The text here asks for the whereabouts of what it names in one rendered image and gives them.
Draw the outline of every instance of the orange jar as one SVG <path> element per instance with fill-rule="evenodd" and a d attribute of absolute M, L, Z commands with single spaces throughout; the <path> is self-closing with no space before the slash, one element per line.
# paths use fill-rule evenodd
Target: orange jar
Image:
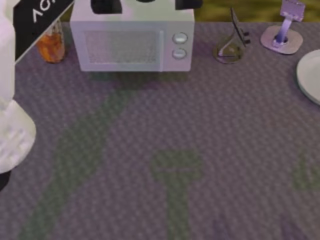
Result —
<path fill-rule="evenodd" d="M 52 64 L 61 62 L 66 54 L 64 33 L 58 20 L 36 43 L 42 58 Z"/>

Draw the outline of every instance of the microwave window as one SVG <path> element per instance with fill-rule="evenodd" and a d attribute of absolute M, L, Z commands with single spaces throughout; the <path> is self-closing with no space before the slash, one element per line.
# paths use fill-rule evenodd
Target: microwave window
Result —
<path fill-rule="evenodd" d="M 91 64 L 155 64 L 156 31 L 85 31 Z"/>

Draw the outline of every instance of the green background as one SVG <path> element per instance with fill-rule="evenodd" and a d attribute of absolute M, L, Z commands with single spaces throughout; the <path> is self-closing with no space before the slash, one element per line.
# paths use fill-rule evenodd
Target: green background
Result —
<path fill-rule="evenodd" d="M 304 22 L 320 22 L 320 0 L 302 0 L 306 4 Z M 229 22 L 229 7 L 234 7 L 241 22 L 282 22 L 281 0 L 203 0 L 201 9 L 195 10 L 197 22 Z M 70 19 L 72 7 L 62 21 Z"/>

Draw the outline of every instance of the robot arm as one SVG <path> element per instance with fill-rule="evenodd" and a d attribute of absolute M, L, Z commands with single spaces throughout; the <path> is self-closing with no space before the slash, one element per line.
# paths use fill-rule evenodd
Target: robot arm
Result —
<path fill-rule="evenodd" d="M 0 0 L 0 174 L 20 164 L 36 139 L 35 123 L 13 100 L 16 64 L 13 11 L 19 1 Z"/>

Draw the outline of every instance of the microwave knob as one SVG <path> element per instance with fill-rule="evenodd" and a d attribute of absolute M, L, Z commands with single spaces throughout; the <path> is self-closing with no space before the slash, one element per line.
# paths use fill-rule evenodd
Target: microwave knob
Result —
<path fill-rule="evenodd" d="M 179 49 L 176 49 L 172 52 L 172 56 L 177 60 L 181 60 L 187 56 L 187 52 L 186 52 L 186 50 L 179 48 Z"/>
<path fill-rule="evenodd" d="M 184 44 L 188 40 L 187 34 L 180 32 L 173 35 L 173 42 L 175 44 Z"/>

